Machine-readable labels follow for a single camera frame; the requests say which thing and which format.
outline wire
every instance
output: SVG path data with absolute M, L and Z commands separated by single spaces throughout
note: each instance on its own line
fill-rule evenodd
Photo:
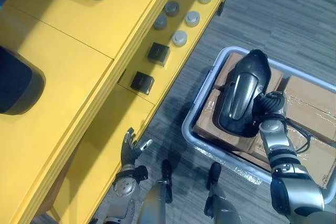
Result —
M 305 144 L 303 144 L 300 148 L 296 149 L 297 154 L 306 152 L 310 147 L 311 138 L 315 136 L 311 134 L 309 131 L 306 131 L 304 128 L 300 127 L 298 124 L 296 124 L 289 118 L 286 118 L 286 123 L 292 126 L 294 129 L 296 129 L 298 132 L 300 132 L 300 134 L 307 139 L 307 142 Z

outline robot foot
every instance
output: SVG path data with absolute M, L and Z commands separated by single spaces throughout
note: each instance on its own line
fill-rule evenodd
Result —
M 166 203 L 171 203 L 173 201 L 173 193 L 172 193 L 172 166 L 168 159 L 165 159 L 161 165 L 161 173 L 162 178 L 167 179 L 169 184 L 166 185 Z
M 211 168 L 209 170 L 208 181 L 206 183 L 206 189 L 210 190 L 211 184 L 218 182 L 221 171 L 222 171 L 222 167 L 221 167 L 220 163 L 214 162 L 211 165 Z

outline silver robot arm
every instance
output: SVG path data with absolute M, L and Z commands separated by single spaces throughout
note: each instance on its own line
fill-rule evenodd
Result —
M 272 206 L 291 224 L 334 223 L 334 214 L 324 211 L 324 200 L 318 185 L 301 165 L 286 130 L 286 98 L 283 92 L 273 91 L 259 97 L 264 110 L 260 135 L 271 167 Z
M 112 183 L 113 196 L 104 224 L 130 224 L 134 217 L 135 201 L 140 192 L 139 183 L 148 178 L 145 166 L 135 167 L 135 160 L 153 142 L 148 140 L 142 146 L 133 139 L 134 130 L 129 128 L 121 147 L 121 170 Z

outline yellow table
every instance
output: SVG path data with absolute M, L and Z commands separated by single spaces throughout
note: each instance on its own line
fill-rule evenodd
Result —
M 27 113 L 0 115 L 0 223 L 32 219 L 166 1 L 7 1 L 0 44 L 46 87 Z
M 46 87 L 27 113 L 0 115 L 0 223 L 32 219 L 85 131 L 49 214 L 61 223 L 89 221 L 120 167 L 123 134 L 130 126 L 138 137 L 144 131 L 223 0 L 176 1 L 186 5 L 167 32 L 187 29 L 183 48 L 151 28 L 167 0 L 7 1 L 0 45 L 40 68 Z M 190 9 L 201 14 L 197 27 L 183 22 Z M 171 47 L 164 68 L 146 61 L 154 38 Z M 148 97 L 129 87 L 137 69 L 155 78 Z

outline brown box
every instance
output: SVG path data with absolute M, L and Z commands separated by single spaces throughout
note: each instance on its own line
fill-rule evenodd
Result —
M 221 89 L 221 87 L 225 84 L 226 82 L 226 77 L 227 74 L 235 67 L 236 63 L 239 62 L 243 58 L 242 55 L 239 55 L 237 53 L 232 53 L 230 54 L 229 58 L 226 60 L 222 70 L 219 72 L 219 75 L 215 81 L 214 84 L 214 89 Z M 267 93 L 274 91 L 278 88 L 281 80 L 282 80 L 282 72 L 271 68 L 271 80 L 269 81 L 268 88 L 267 88 Z
M 223 69 L 220 71 L 218 78 L 216 79 L 215 88 L 220 88 L 225 84 L 227 74 L 234 68 L 235 64 L 241 60 L 242 56 L 236 53 L 233 53 L 226 60 Z M 282 73 L 276 69 L 271 69 L 272 77 L 268 85 L 267 92 L 276 90 L 279 86 L 279 83 L 282 80 Z M 213 114 L 215 109 L 215 104 L 217 98 L 220 94 L 220 91 L 213 89 L 202 109 L 201 115 L 199 116 L 196 124 L 193 127 L 193 131 L 203 138 L 214 142 L 217 145 L 222 147 L 229 148 L 232 151 L 243 151 L 248 152 L 251 148 L 251 145 L 254 142 L 254 137 L 238 137 L 230 135 L 224 131 L 221 131 L 213 123 Z
M 287 130 L 287 135 L 291 139 L 295 149 L 300 148 L 306 143 L 305 137 L 297 130 L 292 127 L 287 127 Z M 256 162 L 255 159 L 249 158 L 247 155 L 241 156 L 266 170 L 270 170 L 262 139 L 259 135 L 251 147 L 250 155 L 263 163 Z M 335 169 L 336 149 L 327 143 L 312 138 L 310 148 L 306 152 L 298 154 L 298 157 L 302 165 L 307 168 L 315 183 L 322 188 L 326 188 L 330 176 Z
M 336 141 L 336 95 L 298 77 L 285 88 L 286 116 L 327 142 Z

